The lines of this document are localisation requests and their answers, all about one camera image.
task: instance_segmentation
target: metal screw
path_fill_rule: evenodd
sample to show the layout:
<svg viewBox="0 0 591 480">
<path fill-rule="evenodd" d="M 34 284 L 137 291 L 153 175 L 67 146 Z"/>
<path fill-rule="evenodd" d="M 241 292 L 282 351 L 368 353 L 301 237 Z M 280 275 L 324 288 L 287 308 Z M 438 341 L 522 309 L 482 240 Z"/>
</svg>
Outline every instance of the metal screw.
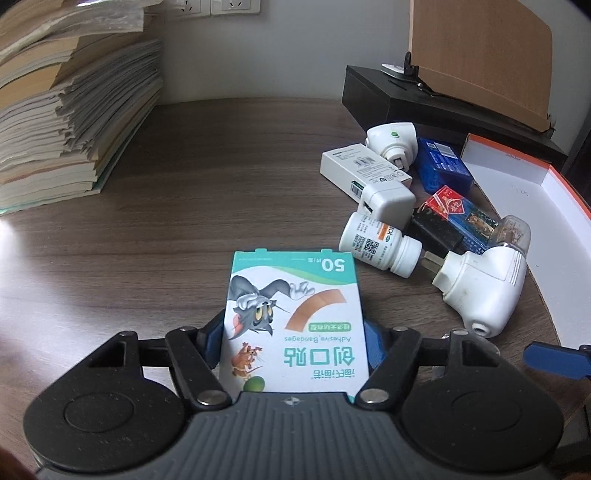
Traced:
<svg viewBox="0 0 591 480">
<path fill-rule="evenodd" d="M 297 397 L 289 397 L 286 398 L 283 403 L 289 405 L 290 407 L 295 407 L 301 403 L 301 400 Z"/>
<path fill-rule="evenodd" d="M 378 403 L 384 403 L 390 398 L 390 395 L 388 395 L 388 392 L 382 390 L 381 388 L 368 388 L 359 394 L 359 398 L 361 398 L 364 403 L 375 405 Z"/>
<path fill-rule="evenodd" d="M 228 394 L 221 390 L 205 390 L 197 396 L 197 401 L 202 405 L 213 407 L 221 405 L 228 399 Z"/>
</svg>

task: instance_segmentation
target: gray grip surface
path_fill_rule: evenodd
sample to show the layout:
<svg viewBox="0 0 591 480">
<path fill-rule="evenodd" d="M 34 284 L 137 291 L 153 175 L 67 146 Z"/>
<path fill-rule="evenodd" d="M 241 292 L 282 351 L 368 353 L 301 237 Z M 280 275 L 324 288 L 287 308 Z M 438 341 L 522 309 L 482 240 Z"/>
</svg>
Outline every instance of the gray grip surface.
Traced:
<svg viewBox="0 0 591 480">
<path fill-rule="evenodd" d="M 459 473 L 420 456 L 386 413 L 339 393 L 242 393 L 235 405 L 195 415 L 159 458 L 111 475 L 51 469 L 42 480 L 552 480 L 543 467 L 510 475 Z"/>
</svg>

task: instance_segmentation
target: bandage box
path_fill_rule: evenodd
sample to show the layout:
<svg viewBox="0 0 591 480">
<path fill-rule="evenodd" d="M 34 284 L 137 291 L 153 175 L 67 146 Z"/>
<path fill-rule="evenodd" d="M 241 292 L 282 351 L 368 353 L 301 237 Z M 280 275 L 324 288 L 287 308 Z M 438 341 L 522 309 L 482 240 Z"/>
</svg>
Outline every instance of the bandage box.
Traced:
<svg viewBox="0 0 591 480">
<path fill-rule="evenodd" d="M 241 391 L 346 392 L 368 379 L 350 253 L 236 252 L 219 380 Z"/>
</svg>

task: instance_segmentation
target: stack of books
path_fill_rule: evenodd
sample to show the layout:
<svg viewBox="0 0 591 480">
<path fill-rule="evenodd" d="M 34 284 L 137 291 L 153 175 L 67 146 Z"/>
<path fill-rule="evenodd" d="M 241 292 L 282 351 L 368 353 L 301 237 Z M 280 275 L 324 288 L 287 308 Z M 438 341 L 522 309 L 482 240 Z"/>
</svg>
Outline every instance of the stack of books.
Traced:
<svg viewBox="0 0 591 480">
<path fill-rule="evenodd" d="M 0 17 L 0 214 L 101 191 L 162 87 L 141 33 L 154 3 L 21 0 Z"/>
</svg>

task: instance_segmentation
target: green ball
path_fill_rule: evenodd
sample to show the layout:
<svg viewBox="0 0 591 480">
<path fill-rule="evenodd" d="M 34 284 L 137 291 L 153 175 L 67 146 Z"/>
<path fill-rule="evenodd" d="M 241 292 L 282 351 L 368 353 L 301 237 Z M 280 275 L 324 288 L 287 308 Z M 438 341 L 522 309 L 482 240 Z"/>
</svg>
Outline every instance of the green ball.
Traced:
<svg viewBox="0 0 591 480">
<path fill-rule="evenodd" d="M 265 390 L 265 380 L 263 377 L 249 378 L 246 383 L 244 383 L 242 390 L 245 392 L 262 392 Z"/>
</svg>

